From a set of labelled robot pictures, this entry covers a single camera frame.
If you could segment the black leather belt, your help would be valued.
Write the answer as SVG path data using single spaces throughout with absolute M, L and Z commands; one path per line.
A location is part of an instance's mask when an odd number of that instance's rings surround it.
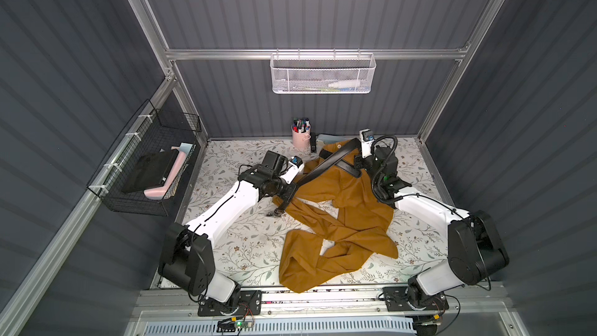
M 306 176 L 302 177 L 300 180 L 295 182 L 298 186 L 298 189 L 301 186 L 306 185 L 307 183 L 317 179 L 317 177 L 323 175 L 326 171 L 328 171 L 331 167 L 336 166 L 343 158 L 353 152 L 356 149 L 361 147 L 360 141 L 357 138 L 353 138 L 348 141 L 345 145 L 340 147 L 339 150 L 334 152 L 330 155 L 326 160 L 323 161 L 318 167 L 316 167 L 313 171 L 306 174 Z M 270 211 L 266 214 L 266 216 L 274 216 L 279 217 L 285 213 L 286 208 L 289 206 L 290 203 L 281 203 L 274 211 Z

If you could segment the mustard brown trousers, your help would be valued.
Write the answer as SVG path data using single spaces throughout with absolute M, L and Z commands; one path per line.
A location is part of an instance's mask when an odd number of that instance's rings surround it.
M 355 272 L 373 254 L 399 256 L 387 234 L 394 210 L 376 199 L 365 171 L 354 177 L 332 166 L 301 186 L 285 211 L 306 226 L 286 234 L 281 253 L 279 282 L 293 292 Z

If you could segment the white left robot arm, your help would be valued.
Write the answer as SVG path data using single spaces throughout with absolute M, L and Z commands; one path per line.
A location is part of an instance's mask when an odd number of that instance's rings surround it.
M 239 171 L 231 189 L 211 208 L 186 224 L 175 222 L 169 227 L 158 273 L 193 300 L 235 306 L 240 285 L 216 268 L 213 247 L 261 199 L 292 197 L 297 189 L 292 181 L 303 169 L 299 157 L 268 151 L 261 163 Z

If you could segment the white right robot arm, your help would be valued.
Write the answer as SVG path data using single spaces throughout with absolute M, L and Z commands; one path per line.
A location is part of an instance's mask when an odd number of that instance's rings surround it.
M 468 212 L 424 194 L 397 173 L 397 137 L 376 138 L 359 132 L 361 149 L 354 166 L 364 169 L 378 202 L 408 212 L 446 239 L 447 258 L 409 278 L 405 297 L 411 308 L 424 310 L 445 291 L 490 280 L 509 264 L 509 256 L 493 219 L 486 212 Z

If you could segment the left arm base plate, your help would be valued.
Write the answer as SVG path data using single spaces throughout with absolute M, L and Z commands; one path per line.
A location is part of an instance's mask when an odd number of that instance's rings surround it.
M 199 317 L 242 317 L 261 314 L 263 292 L 260 290 L 243 290 L 234 292 L 226 302 L 207 298 L 199 302 Z

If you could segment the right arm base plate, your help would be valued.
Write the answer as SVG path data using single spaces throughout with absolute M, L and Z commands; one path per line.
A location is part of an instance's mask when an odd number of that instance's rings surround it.
M 378 299 L 383 301 L 388 311 L 423 311 L 436 310 L 443 314 L 449 309 L 446 295 L 443 292 L 429 296 L 410 286 L 387 286 L 382 289 Z

